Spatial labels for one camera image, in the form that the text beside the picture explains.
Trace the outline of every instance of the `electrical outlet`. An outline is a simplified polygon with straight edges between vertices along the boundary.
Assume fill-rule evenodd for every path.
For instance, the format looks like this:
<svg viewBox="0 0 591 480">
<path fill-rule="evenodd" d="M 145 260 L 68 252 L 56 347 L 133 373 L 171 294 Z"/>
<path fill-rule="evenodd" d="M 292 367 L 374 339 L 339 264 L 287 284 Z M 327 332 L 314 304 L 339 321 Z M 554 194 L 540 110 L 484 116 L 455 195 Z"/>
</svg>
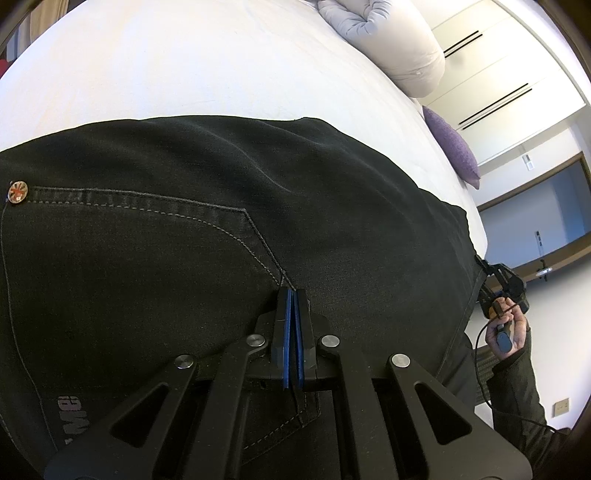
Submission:
<svg viewBox="0 0 591 480">
<path fill-rule="evenodd" d="M 557 417 L 558 415 L 562 415 L 563 413 L 569 412 L 569 399 L 565 398 L 564 400 L 560 400 L 554 404 L 554 414 L 553 417 Z"/>
</svg>

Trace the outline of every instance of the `red object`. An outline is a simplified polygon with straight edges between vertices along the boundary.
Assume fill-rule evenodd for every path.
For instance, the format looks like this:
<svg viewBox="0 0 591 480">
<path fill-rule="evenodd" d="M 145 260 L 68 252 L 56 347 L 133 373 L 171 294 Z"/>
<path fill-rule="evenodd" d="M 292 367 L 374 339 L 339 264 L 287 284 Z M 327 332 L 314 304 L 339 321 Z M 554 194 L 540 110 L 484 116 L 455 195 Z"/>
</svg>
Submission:
<svg viewBox="0 0 591 480">
<path fill-rule="evenodd" d="M 11 63 L 12 62 L 9 63 L 6 60 L 0 60 L 0 78 L 6 73 Z"/>
</svg>

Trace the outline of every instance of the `black cable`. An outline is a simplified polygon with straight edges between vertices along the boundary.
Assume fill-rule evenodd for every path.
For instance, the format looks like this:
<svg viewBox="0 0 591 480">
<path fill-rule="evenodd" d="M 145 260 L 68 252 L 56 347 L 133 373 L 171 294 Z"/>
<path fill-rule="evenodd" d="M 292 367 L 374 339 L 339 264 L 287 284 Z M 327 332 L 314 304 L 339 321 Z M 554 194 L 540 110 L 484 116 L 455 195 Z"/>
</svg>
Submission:
<svg viewBox="0 0 591 480">
<path fill-rule="evenodd" d="M 515 305 L 506 309 L 503 313 L 510 312 L 514 308 L 515 308 Z M 547 430 L 551 430 L 554 433 L 560 433 L 561 435 L 568 436 L 569 435 L 568 433 L 560 432 L 560 431 L 556 430 L 554 427 L 551 427 L 550 425 L 544 425 L 543 423 L 540 423 L 538 421 L 526 419 L 525 417 L 522 417 L 522 416 L 517 415 L 515 413 L 507 413 L 506 411 L 498 410 L 497 408 L 493 407 L 490 404 L 490 402 L 486 399 L 486 395 L 484 395 L 484 388 L 482 387 L 482 382 L 480 381 L 480 375 L 478 375 L 478 362 L 476 361 L 476 351 L 478 350 L 478 343 L 480 342 L 480 336 L 482 335 L 482 332 L 484 332 L 484 330 L 492 323 L 492 321 L 496 320 L 497 318 L 498 318 L 498 315 L 495 314 L 493 318 L 491 318 L 488 322 L 486 322 L 486 325 L 484 325 L 484 327 L 478 333 L 478 337 L 476 338 L 476 346 L 474 347 L 474 371 L 476 372 L 476 381 L 478 382 L 478 386 L 480 387 L 480 392 L 482 393 L 482 398 L 484 398 L 484 401 L 491 408 L 491 410 L 493 410 L 501 415 L 507 415 L 510 417 L 515 417 L 515 418 L 520 419 L 522 421 L 528 421 L 530 423 L 533 423 L 534 425 L 537 425 L 538 427 L 542 427 Z"/>
</svg>

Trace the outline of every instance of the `stitching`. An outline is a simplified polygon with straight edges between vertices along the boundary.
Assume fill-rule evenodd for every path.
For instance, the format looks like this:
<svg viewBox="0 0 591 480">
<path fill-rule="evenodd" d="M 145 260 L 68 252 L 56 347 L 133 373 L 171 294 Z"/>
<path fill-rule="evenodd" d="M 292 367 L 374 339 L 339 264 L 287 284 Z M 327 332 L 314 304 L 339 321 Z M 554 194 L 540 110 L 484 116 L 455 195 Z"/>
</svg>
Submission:
<svg viewBox="0 0 591 480">
<path fill-rule="evenodd" d="M 292 432 L 288 432 L 286 433 L 282 438 L 276 440 L 274 443 L 270 444 L 267 447 L 264 447 L 260 452 L 258 452 L 257 455 L 255 455 L 254 457 L 248 459 L 244 465 L 246 465 L 247 463 L 252 462 L 253 460 L 255 460 L 256 458 L 261 457 L 262 455 L 266 454 L 267 452 L 270 452 L 273 448 L 275 448 L 277 445 L 279 445 L 282 441 L 284 441 L 285 439 L 288 439 L 289 437 L 291 437 L 294 433 L 296 433 L 297 431 L 301 430 L 302 428 L 304 428 L 305 426 L 307 426 L 309 423 L 313 422 L 317 417 L 313 417 L 313 418 L 309 418 L 307 421 L 305 421 L 301 427 L 299 429 L 293 430 Z"/>
<path fill-rule="evenodd" d="M 35 390 L 35 393 L 37 394 L 37 398 L 39 399 L 39 408 L 41 410 L 41 415 L 43 416 L 43 420 L 45 421 L 45 427 L 47 429 L 47 433 L 49 435 L 49 438 L 51 439 L 51 442 L 52 442 L 54 448 L 56 449 L 56 452 L 57 452 L 58 448 L 56 445 L 56 441 L 54 440 L 53 435 L 51 434 L 51 429 L 49 428 L 49 421 L 47 420 L 47 416 L 45 415 L 45 409 L 43 408 L 43 402 L 41 401 L 41 395 L 39 394 L 39 389 L 37 388 L 37 384 L 33 380 L 33 377 L 31 376 L 31 373 L 29 372 L 29 369 L 27 368 L 25 361 L 22 357 L 21 349 L 19 348 L 18 342 L 17 342 L 17 334 L 14 330 L 14 318 L 12 316 L 12 299 L 11 299 L 11 295 L 10 295 L 10 283 L 8 281 L 8 270 L 6 267 L 6 256 L 4 255 L 4 213 L 6 213 L 7 207 L 8 207 L 8 201 L 6 200 L 6 203 L 4 204 L 4 208 L 2 210 L 2 216 L 0 217 L 0 252 L 2 254 L 2 267 L 4 268 L 4 277 L 6 278 L 8 316 L 10 318 L 10 327 L 12 330 L 12 338 L 14 340 L 14 346 L 17 350 L 18 357 L 21 360 L 22 367 L 24 368 L 25 372 L 27 373 L 27 376 L 29 377 L 29 380 L 31 381 L 31 383 L 33 385 L 33 389 Z"/>
<path fill-rule="evenodd" d="M 261 243 L 263 244 L 263 246 L 267 250 L 267 254 L 271 257 L 271 260 L 273 260 L 273 263 L 275 264 L 275 266 L 277 267 L 277 269 L 282 274 L 285 275 L 286 282 L 288 283 L 288 285 L 293 290 L 295 290 L 295 287 L 292 285 L 292 283 L 291 283 L 291 281 L 289 279 L 289 276 L 283 270 L 283 268 L 281 267 L 281 265 L 279 264 L 279 262 L 275 258 L 275 255 L 273 254 L 273 252 L 271 251 L 271 249 L 267 245 L 267 242 L 265 241 L 265 239 L 263 238 L 263 236 L 261 235 L 261 233 L 259 232 L 259 230 L 256 228 L 256 225 L 252 221 L 252 218 L 250 217 L 250 215 L 248 214 L 248 212 L 244 208 L 228 207 L 228 206 L 216 205 L 214 203 L 208 203 L 208 202 L 198 202 L 197 200 L 189 200 L 189 199 L 184 199 L 184 198 L 179 198 L 179 197 L 171 197 L 171 196 L 167 196 L 167 195 L 156 195 L 156 194 L 153 194 L 153 193 L 136 192 L 135 190 L 116 190 L 116 189 L 97 189 L 97 188 L 73 189 L 73 188 L 63 188 L 63 187 L 40 187 L 40 186 L 36 186 L 35 188 L 36 189 L 39 189 L 39 190 L 45 190 L 47 192 L 97 192 L 97 193 L 116 193 L 116 194 L 122 194 L 122 195 L 139 196 L 139 197 L 142 197 L 142 198 L 153 198 L 153 199 L 161 199 L 161 200 L 172 200 L 174 202 L 183 203 L 185 205 L 205 206 L 205 207 L 208 207 L 208 208 L 214 208 L 214 209 L 217 209 L 217 210 L 221 210 L 223 212 L 239 212 L 239 213 L 243 213 L 246 216 L 246 219 L 248 220 L 248 222 L 251 224 L 251 227 L 254 230 L 254 232 L 256 233 L 256 235 L 258 236 L 259 240 L 261 241 Z"/>
<path fill-rule="evenodd" d="M 267 438 L 269 438 L 274 433 L 279 432 L 279 430 L 281 430 L 285 425 L 287 425 L 289 422 L 291 422 L 294 418 L 299 417 L 302 413 L 304 413 L 304 411 L 306 411 L 307 408 L 308 408 L 307 395 L 304 393 L 304 408 L 302 408 L 292 418 L 290 418 L 289 420 L 286 420 L 284 423 L 282 423 L 281 425 L 279 425 L 275 430 L 272 430 L 271 432 L 267 433 L 264 437 L 261 437 L 258 440 L 252 442 L 250 445 L 246 445 L 242 450 L 247 450 L 250 447 L 255 446 L 257 443 L 261 443 L 263 440 L 266 440 Z"/>
<path fill-rule="evenodd" d="M 12 443 L 14 444 L 14 446 L 16 446 L 17 444 L 14 442 L 14 438 L 12 438 L 12 435 L 10 434 L 10 430 L 8 430 L 8 425 L 6 425 L 6 422 L 4 421 L 4 417 L 2 417 L 2 413 L 0 413 L 0 423 L 2 423 L 2 427 L 4 428 L 6 435 L 8 435 L 8 438 L 10 438 Z"/>
<path fill-rule="evenodd" d="M 271 270 L 269 270 L 267 268 L 267 266 L 261 262 L 258 257 L 254 254 L 254 252 L 248 248 L 247 244 L 244 243 L 242 240 L 240 240 L 237 236 L 232 235 L 230 232 L 224 230 L 223 228 L 214 225 L 212 223 L 206 222 L 205 220 L 201 220 L 200 218 L 196 218 L 196 217 L 190 217 L 187 215 L 181 215 L 179 213 L 167 213 L 167 212 L 161 212 L 159 210 L 152 210 L 149 208 L 137 208 L 137 207 L 130 207 L 129 205 L 110 205 L 108 203 L 87 203 L 87 202 L 56 202 L 56 201 L 52 201 L 49 202 L 47 200 L 30 200 L 31 203 L 47 203 L 47 204 L 55 204 L 55 205 L 88 205 L 91 207 L 111 207 L 111 208 L 126 208 L 126 209 L 130 209 L 130 210 L 140 210 L 142 212 L 151 212 L 151 213 L 159 213 L 161 215 L 167 215 L 167 216 L 175 216 L 175 217 L 179 217 L 179 218 L 185 218 L 188 220 L 195 220 L 197 222 L 201 222 L 204 223 L 205 225 L 209 225 L 214 227 L 217 230 L 220 230 L 221 232 L 225 233 L 226 235 L 232 237 L 234 240 L 236 240 L 237 242 L 239 242 L 244 248 L 246 248 L 246 250 L 248 251 L 248 253 L 250 253 L 253 258 L 259 262 L 259 264 L 267 271 L 267 273 L 271 276 L 271 278 L 275 281 L 275 283 L 277 284 L 277 286 L 279 286 L 279 282 L 277 281 L 277 279 L 275 278 L 275 276 L 273 275 L 273 273 L 271 273 Z"/>
</svg>

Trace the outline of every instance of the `light switch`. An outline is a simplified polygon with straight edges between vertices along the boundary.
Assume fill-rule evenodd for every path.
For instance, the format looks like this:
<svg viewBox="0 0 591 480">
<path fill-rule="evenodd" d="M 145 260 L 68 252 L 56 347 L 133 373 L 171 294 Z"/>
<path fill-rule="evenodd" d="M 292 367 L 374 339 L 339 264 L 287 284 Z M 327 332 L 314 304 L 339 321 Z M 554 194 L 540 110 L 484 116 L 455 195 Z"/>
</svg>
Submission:
<svg viewBox="0 0 591 480">
<path fill-rule="evenodd" d="M 535 243 L 538 245 L 538 252 L 540 253 L 540 257 L 544 256 L 544 244 L 542 243 L 542 236 L 540 235 L 540 231 L 535 231 Z"/>
<path fill-rule="evenodd" d="M 558 415 L 562 415 L 563 413 L 569 412 L 569 399 L 565 398 L 564 400 L 560 400 L 554 404 L 554 414 L 553 417 L 557 417 Z"/>
<path fill-rule="evenodd" d="M 523 155 L 523 161 L 525 163 L 525 166 L 527 167 L 528 170 L 533 170 L 534 169 L 534 163 L 531 161 L 530 156 L 526 153 L 525 155 Z"/>
</svg>

